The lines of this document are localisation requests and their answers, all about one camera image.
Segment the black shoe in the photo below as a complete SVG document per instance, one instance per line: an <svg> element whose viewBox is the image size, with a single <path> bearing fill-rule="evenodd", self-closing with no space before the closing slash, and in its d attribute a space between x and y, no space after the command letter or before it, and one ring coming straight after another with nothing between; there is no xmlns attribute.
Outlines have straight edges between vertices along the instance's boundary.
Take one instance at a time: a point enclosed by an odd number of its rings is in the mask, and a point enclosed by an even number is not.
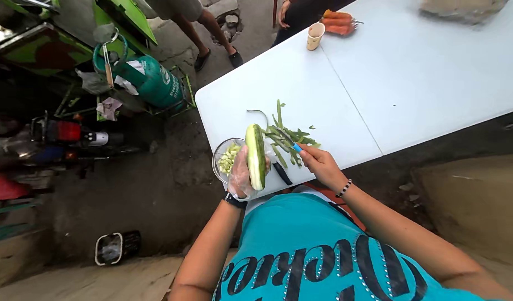
<svg viewBox="0 0 513 301"><path fill-rule="evenodd" d="M236 52L234 54L229 55L230 64L236 69L244 64L244 59L241 58L241 54L238 52L236 47L233 47Z"/></svg>
<svg viewBox="0 0 513 301"><path fill-rule="evenodd" d="M195 68L195 71L200 71L206 63L206 60L212 53L212 50L208 48L208 53L205 56L197 56L197 59L195 60L195 65L193 67Z"/></svg>

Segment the green gas tank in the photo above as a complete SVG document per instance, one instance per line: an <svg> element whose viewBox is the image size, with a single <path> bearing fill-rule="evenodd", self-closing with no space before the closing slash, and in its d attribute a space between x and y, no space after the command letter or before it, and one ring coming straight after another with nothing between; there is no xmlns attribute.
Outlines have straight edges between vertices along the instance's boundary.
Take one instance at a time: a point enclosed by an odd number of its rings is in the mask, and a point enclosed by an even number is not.
<svg viewBox="0 0 513 301"><path fill-rule="evenodd" d="M124 48L121 58L110 64L113 78L120 76L132 83L138 91L140 99L157 108L175 108L176 110L183 108L185 96L180 79L150 55L137 51L136 55L129 57L126 39L122 35L117 38L124 43ZM95 71L106 74L105 60L99 56L101 48L102 45L97 44L93 51L93 65Z"/></svg>

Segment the plastic glove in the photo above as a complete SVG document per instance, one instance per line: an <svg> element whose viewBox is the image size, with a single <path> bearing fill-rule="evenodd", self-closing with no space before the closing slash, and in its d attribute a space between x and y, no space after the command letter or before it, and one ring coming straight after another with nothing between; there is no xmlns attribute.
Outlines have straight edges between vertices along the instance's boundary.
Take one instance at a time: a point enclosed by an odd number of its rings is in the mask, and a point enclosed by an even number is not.
<svg viewBox="0 0 513 301"><path fill-rule="evenodd" d="M270 161L266 156L266 170L269 171ZM251 186L251 178L249 168L247 167L247 145L241 147L236 158L234 158L233 167L229 175L229 183L227 189L233 196L242 200L247 197L251 198L256 195L257 191Z"/></svg>

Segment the blue peeler handle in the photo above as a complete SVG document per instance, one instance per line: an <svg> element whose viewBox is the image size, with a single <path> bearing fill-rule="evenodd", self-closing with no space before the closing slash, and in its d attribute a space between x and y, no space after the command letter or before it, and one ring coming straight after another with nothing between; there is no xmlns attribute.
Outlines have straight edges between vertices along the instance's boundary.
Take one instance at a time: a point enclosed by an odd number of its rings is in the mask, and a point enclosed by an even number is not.
<svg viewBox="0 0 513 301"><path fill-rule="evenodd" d="M296 152L298 152L298 153L302 151L301 147L299 147L299 145L297 145L297 143L294 143L292 148L293 148Z"/></svg>

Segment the wristwatch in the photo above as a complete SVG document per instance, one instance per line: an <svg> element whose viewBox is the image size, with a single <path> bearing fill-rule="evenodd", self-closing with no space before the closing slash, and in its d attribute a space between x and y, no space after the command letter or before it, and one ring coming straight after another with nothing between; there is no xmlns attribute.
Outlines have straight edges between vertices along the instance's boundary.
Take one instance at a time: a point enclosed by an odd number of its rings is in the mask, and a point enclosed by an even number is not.
<svg viewBox="0 0 513 301"><path fill-rule="evenodd" d="M234 205L240 209L247 207L247 202L237 200L230 191L225 191L225 197L223 198L227 203Z"/></svg>

